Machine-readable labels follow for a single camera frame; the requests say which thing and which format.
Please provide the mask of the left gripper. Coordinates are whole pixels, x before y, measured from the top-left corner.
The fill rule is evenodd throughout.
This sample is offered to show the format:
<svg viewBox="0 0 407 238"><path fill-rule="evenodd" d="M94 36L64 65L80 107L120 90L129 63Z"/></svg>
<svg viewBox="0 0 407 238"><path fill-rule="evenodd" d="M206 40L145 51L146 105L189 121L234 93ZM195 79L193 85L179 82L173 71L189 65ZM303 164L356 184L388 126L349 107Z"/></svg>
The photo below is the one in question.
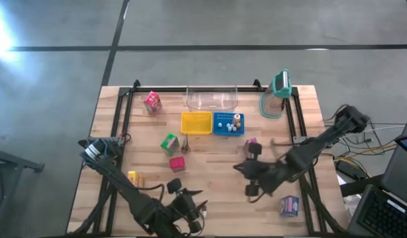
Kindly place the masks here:
<svg viewBox="0 0 407 238"><path fill-rule="evenodd" d="M197 221L202 213L202 208L208 202L204 202L196 205L193 200L193 196L200 194L202 190L188 190L182 188L182 183L179 178L175 178L167 183L167 190L169 194L174 194L175 197L168 205L168 208L172 211L173 221L177 221L183 218L189 227L189 233L199 233L203 230L203 226Z"/></svg>

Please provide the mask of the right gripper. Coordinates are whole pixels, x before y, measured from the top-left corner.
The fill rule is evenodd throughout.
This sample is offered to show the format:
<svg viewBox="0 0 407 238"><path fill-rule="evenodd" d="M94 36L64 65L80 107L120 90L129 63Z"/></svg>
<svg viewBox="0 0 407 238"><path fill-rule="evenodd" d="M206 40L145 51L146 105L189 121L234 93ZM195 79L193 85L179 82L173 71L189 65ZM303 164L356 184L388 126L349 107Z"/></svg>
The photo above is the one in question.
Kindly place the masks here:
<svg viewBox="0 0 407 238"><path fill-rule="evenodd" d="M272 195L287 178L287 165L280 160L274 163L258 161L257 158L262 152L260 143L251 143L249 152L251 153L250 157L233 166L235 170L250 180L245 188L245 195L257 196L260 188L264 193Z"/></svg>

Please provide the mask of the Raisin Bran cereal box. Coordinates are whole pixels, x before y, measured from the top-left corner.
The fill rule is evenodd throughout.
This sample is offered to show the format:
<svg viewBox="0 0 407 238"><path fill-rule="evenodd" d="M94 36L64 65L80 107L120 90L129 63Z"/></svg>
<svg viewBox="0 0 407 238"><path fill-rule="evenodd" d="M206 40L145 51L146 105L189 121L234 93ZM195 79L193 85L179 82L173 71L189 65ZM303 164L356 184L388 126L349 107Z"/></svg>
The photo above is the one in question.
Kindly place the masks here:
<svg viewBox="0 0 407 238"><path fill-rule="evenodd" d="M244 152L245 157L249 157L251 155L251 153L249 152L249 145L251 143L257 143L257 139L251 138L251 139L246 140L244 147L243 147L243 152Z"/></svg>

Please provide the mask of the red-lidded smoked paprika tin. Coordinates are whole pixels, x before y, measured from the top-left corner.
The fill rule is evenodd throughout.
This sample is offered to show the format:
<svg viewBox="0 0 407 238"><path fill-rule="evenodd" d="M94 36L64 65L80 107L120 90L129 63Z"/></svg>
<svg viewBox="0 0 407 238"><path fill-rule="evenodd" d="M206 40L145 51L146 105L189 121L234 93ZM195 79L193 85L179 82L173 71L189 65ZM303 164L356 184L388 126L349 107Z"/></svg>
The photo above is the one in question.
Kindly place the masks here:
<svg viewBox="0 0 407 238"><path fill-rule="evenodd" d="M184 157L174 157L169 160L169 168L174 172L181 172L186 169Z"/></svg>

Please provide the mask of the blue plastic basket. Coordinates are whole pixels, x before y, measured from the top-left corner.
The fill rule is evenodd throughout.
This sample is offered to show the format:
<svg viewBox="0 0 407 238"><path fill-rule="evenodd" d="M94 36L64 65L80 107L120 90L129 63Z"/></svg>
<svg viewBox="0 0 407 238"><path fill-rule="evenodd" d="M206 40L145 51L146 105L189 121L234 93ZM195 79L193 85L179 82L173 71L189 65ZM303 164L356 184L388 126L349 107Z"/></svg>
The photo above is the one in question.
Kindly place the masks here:
<svg viewBox="0 0 407 238"><path fill-rule="evenodd" d="M237 131L228 131L228 128L226 127L226 124L231 124L233 121L233 116L235 113L231 112L215 112L213 114L213 131L212 133L214 135L218 136L242 136L245 133L245 128L244 128L244 114L241 114L242 116L242 127L237 130Z"/></svg>

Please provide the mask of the small blue purple box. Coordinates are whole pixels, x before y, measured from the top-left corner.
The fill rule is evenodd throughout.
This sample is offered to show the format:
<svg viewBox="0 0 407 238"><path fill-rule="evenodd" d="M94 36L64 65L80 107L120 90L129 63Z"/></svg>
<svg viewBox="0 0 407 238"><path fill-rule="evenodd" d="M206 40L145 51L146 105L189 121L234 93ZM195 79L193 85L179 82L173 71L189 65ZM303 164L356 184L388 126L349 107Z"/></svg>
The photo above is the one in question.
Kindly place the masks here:
<svg viewBox="0 0 407 238"><path fill-rule="evenodd" d="M285 196L280 199L279 215L281 217L297 217L299 211L299 197Z"/></svg>

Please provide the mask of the small green cereal box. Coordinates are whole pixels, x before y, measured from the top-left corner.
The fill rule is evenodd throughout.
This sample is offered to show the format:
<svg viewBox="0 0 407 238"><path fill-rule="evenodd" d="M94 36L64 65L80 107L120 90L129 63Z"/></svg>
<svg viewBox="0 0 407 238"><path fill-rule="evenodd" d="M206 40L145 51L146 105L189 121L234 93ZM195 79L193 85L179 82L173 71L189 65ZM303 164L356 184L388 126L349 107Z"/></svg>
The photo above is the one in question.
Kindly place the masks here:
<svg viewBox="0 0 407 238"><path fill-rule="evenodd" d="M166 155L173 156L179 147L178 137L175 134L169 133L160 146Z"/></svg>

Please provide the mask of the small yellow food box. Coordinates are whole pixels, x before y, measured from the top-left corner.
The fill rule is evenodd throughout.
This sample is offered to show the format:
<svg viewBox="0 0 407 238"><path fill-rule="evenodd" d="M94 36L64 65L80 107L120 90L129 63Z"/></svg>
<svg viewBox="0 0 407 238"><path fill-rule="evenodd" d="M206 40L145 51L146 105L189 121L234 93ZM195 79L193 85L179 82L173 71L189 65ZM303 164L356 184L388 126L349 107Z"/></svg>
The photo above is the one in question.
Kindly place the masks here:
<svg viewBox="0 0 407 238"><path fill-rule="evenodd" d="M145 183L145 178L142 173L137 171L128 171L128 180L137 188L143 188Z"/></svg>

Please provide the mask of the small pink cereal box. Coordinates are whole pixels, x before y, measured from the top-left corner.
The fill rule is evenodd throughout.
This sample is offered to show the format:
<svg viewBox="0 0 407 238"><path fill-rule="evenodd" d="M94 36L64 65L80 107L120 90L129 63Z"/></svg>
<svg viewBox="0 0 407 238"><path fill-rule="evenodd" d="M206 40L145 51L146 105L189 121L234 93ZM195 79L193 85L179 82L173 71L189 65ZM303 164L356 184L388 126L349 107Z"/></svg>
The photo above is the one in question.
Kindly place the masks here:
<svg viewBox="0 0 407 238"><path fill-rule="evenodd" d="M156 115L162 108L159 94L157 92L150 91L147 97L144 99L144 106L149 114Z"/></svg>

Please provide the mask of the yellow plastic basket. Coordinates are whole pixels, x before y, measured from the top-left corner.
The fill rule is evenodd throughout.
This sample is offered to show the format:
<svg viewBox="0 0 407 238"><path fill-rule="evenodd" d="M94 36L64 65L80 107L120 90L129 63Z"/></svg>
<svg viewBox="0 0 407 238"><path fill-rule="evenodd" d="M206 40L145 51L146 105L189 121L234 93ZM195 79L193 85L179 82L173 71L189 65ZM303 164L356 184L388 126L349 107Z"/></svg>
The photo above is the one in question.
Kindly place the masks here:
<svg viewBox="0 0 407 238"><path fill-rule="evenodd" d="M212 133L212 123L212 112L182 112L180 132L187 135L209 135Z"/></svg>

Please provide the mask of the teal box grater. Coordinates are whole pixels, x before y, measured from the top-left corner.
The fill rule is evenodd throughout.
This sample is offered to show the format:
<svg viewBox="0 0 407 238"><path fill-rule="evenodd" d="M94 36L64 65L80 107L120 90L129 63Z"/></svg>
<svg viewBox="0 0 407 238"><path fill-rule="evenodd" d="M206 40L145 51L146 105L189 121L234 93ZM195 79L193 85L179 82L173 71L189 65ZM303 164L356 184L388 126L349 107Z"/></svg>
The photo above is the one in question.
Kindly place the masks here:
<svg viewBox="0 0 407 238"><path fill-rule="evenodd" d="M283 114L285 103L292 93L292 84L289 71L283 69L269 84L259 100L261 115L266 118L280 118Z"/></svg>

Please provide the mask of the clear plastic bin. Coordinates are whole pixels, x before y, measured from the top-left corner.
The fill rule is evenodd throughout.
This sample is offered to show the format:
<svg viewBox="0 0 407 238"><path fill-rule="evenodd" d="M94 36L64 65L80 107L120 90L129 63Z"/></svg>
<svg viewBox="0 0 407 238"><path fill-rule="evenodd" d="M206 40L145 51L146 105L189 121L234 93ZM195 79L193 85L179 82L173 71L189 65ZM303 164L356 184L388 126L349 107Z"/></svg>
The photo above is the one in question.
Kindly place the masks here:
<svg viewBox="0 0 407 238"><path fill-rule="evenodd" d="M186 105L190 111L233 112L238 105L237 86L188 86Z"/></svg>

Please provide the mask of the black power brick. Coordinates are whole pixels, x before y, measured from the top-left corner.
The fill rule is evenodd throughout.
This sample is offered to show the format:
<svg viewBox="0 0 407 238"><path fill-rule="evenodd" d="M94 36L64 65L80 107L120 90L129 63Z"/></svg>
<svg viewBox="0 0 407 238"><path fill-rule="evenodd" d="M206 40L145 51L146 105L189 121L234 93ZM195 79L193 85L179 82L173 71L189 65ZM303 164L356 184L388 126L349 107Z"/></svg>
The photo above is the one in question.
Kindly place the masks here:
<svg viewBox="0 0 407 238"><path fill-rule="evenodd" d="M348 177L354 180L363 180L368 176L365 171L363 171L357 165L353 165L347 161L336 161L335 162L336 170L347 175Z"/></svg>

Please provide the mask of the dark grey laptop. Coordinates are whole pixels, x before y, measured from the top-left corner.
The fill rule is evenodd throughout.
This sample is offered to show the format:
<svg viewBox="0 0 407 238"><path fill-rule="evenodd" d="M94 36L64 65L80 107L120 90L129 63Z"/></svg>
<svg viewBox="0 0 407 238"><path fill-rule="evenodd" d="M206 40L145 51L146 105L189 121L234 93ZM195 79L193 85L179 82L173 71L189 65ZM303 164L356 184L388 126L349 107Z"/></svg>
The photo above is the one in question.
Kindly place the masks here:
<svg viewBox="0 0 407 238"><path fill-rule="evenodd" d="M407 238L407 122L379 184L367 184L347 230L354 236Z"/></svg>

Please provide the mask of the black aluminium rig frame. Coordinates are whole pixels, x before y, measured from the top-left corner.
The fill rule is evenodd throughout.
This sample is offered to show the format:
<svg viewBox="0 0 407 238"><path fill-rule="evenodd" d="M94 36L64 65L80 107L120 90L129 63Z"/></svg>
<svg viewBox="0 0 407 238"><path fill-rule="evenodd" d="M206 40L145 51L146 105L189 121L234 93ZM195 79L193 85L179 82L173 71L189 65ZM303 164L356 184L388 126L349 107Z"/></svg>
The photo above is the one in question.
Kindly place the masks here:
<svg viewBox="0 0 407 238"><path fill-rule="evenodd" d="M163 105L160 114L152 116L144 106L149 86L101 89L93 119L92 135L105 137L128 132L124 155L119 163L123 173L136 171L143 175L148 194L161 198L164 204L172 195L159 184L180 178L182 185L196 190L195 202L205 203L207 215L203 235L207 237L271 237L306 235L308 227L328 230L328 224L316 211L309 197L300 198L295 218L279 215L279 201L288 195L300 196L299 184L283 183L272 196L248 202L244 194L247 180L234 169L244 160L243 146L255 138L262 146L262 161L272 162L289 148L294 136L317 136L324 123L316 89L312 85L296 86L297 98L291 99L290 110L278 119L259 113L260 92L254 85L238 87L237 112L245 117L241 136L192 135L190 151L185 154L185 170L175 173L161 148L167 134L180 134L181 113L188 110L186 87L156 87Z"/></svg>

